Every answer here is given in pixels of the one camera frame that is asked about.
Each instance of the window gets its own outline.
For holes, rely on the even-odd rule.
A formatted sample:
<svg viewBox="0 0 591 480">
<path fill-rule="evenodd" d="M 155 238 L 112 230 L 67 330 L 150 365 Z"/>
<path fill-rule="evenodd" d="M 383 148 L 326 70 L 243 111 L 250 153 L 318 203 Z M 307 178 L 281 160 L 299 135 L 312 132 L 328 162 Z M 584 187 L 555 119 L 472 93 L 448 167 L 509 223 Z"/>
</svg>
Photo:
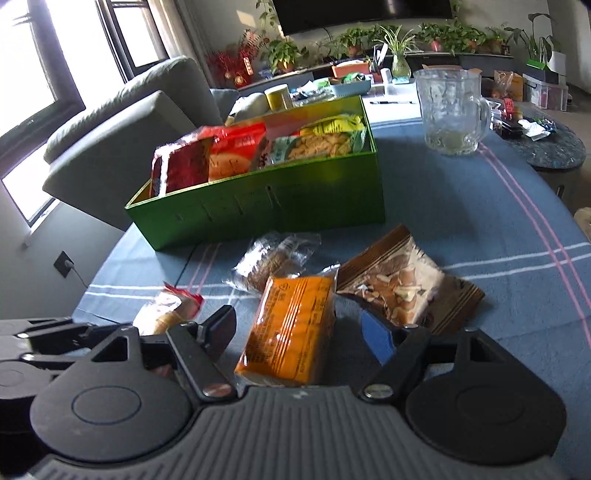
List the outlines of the window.
<svg viewBox="0 0 591 480">
<path fill-rule="evenodd" d="M 168 58 L 147 0 L 96 1 L 111 48 L 128 80 Z"/>
<path fill-rule="evenodd" d="M 43 192 L 50 135 L 168 57 L 145 1 L 0 5 L 0 179 L 32 225 L 54 200 Z M 114 12 L 119 37 L 106 28 L 102 7 Z"/>
</svg>

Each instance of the yellow snack package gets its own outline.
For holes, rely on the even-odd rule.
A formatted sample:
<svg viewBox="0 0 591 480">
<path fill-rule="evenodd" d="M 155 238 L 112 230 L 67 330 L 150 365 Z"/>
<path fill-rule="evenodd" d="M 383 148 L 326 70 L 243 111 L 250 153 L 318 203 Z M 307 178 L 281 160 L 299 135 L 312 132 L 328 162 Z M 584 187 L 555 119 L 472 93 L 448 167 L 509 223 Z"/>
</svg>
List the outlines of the yellow snack package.
<svg viewBox="0 0 591 480">
<path fill-rule="evenodd" d="M 256 385 L 317 384 L 335 323 L 335 276 L 269 278 L 235 372 Z"/>
<path fill-rule="evenodd" d="M 300 129 L 299 135 L 326 135 L 363 130 L 365 125 L 360 115 L 335 115 L 308 124 Z"/>
</svg>

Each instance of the orange snack package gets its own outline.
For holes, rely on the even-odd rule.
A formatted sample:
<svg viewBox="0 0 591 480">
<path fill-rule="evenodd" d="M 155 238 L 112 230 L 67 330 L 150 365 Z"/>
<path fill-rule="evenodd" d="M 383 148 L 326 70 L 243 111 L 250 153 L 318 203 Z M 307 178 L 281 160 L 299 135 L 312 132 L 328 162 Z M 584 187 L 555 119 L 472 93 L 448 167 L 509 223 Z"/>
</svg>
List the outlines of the orange snack package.
<svg viewBox="0 0 591 480">
<path fill-rule="evenodd" d="M 336 269 L 269 278 L 235 372 L 257 385 L 313 385 L 335 323 Z"/>
</svg>

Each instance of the glass mug handle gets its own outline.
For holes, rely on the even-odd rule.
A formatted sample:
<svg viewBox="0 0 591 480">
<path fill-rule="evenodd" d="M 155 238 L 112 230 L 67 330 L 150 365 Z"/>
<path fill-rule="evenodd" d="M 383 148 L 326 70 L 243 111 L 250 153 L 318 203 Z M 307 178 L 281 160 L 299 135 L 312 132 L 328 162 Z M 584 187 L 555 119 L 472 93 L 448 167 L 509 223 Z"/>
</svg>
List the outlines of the glass mug handle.
<svg viewBox="0 0 591 480">
<path fill-rule="evenodd" d="M 491 107 L 489 106 L 488 102 L 484 97 L 480 95 L 470 95 L 468 98 L 471 102 L 474 102 L 478 107 L 478 123 L 476 124 L 476 138 L 475 140 L 479 142 L 484 138 L 486 133 L 491 128 Z"/>
</svg>

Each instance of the green box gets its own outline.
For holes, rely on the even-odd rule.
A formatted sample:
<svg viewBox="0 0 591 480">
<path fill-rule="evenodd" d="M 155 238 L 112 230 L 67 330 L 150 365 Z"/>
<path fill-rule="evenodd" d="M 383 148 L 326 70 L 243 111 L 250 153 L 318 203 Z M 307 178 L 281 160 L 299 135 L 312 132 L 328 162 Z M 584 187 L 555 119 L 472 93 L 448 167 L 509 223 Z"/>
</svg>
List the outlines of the green box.
<svg viewBox="0 0 591 480">
<path fill-rule="evenodd" d="M 125 209 L 155 250 L 385 221 L 374 136 L 361 97 L 315 103 L 243 122 L 264 121 L 272 136 L 340 113 L 363 115 L 362 152 L 287 163 L 149 198 L 150 181 Z"/>
</svg>

